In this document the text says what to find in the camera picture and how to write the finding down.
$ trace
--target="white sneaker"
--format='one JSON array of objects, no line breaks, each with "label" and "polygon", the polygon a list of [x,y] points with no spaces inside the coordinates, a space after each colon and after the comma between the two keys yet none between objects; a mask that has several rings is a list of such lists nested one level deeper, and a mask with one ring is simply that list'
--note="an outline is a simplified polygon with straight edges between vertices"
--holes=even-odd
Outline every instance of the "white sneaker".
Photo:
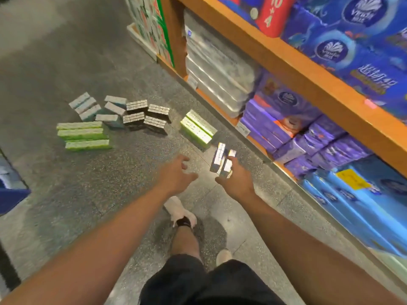
[{"label": "white sneaker", "polygon": [[216,266],[220,266],[222,263],[225,263],[231,259],[233,259],[231,252],[228,249],[222,249],[216,256]]},{"label": "white sneaker", "polygon": [[190,211],[184,209],[184,206],[181,203],[181,200],[177,196],[172,196],[167,202],[164,204],[165,209],[170,213],[171,220],[173,221],[173,227],[176,226],[177,220],[184,218],[186,216],[190,223],[191,228],[194,228],[197,224],[197,218],[194,214]]}]

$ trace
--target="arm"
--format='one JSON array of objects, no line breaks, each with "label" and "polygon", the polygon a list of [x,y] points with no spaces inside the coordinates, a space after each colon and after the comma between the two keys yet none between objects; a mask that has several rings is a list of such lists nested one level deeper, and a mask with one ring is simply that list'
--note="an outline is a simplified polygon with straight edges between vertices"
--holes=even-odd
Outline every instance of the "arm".
[{"label": "arm", "polygon": [[268,206],[254,192],[250,172],[236,158],[229,159],[231,177],[216,181],[246,210],[306,304],[402,304],[363,269]]},{"label": "arm", "polygon": [[152,190],[80,237],[1,305],[103,304],[164,202],[198,177],[182,172],[186,169],[183,161],[188,160],[179,155],[165,164]]}]

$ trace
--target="hand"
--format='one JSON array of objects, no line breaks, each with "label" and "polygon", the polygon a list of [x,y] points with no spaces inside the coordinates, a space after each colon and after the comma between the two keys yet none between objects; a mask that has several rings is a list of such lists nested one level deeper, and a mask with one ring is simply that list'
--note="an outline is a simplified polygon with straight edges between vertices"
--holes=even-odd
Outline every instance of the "hand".
[{"label": "hand", "polygon": [[168,192],[168,196],[175,196],[182,193],[188,185],[198,178],[196,173],[184,173],[182,170],[187,168],[183,161],[189,161],[189,158],[179,154],[171,162],[164,164],[158,176],[156,187]]},{"label": "hand", "polygon": [[215,181],[220,184],[234,200],[241,203],[245,198],[255,195],[252,174],[239,163],[236,157],[229,156],[232,174],[230,178],[218,176]]}]

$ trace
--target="black ankle sock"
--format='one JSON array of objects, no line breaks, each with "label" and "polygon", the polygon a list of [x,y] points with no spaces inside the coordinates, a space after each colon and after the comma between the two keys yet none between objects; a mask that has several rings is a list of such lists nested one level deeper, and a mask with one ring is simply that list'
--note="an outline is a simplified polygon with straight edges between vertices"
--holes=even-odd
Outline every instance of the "black ankle sock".
[{"label": "black ankle sock", "polygon": [[191,228],[191,222],[189,221],[188,217],[184,216],[183,218],[177,220],[177,226],[187,226]]}]

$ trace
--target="terrazzo floor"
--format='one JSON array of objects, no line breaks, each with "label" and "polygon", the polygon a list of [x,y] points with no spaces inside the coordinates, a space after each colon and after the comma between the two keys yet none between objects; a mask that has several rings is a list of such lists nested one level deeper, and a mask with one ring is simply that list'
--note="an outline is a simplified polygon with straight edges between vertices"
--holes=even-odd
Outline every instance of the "terrazzo floor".
[{"label": "terrazzo floor", "polygon": [[[303,304],[242,207],[216,184],[209,165],[215,147],[201,152],[180,133],[193,108],[220,131],[252,172],[257,192],[272,207],[366,269],[403,296],[377,267],[312,209],[237,136],[170,77],[131,39],[124,0],[12,0],[0,5],[0,148],[32,190],[0,217],[0,240],[22,280],[84,231],[150,188],[154,171],[181,152],[199,173],[180,198],[199,223],[196,235],[208,269],[228,247],[287,303]],[[68,102],[89,92],[147,99],[171,107],[167,137],[144,131],[110,132],[114,149],[69,153],[58,122],[78,121]],[[145,281],[168,257],[173,234],[160,211],[106,304],[136,304]],[[7,293],[1,288],[2,297]]]}]

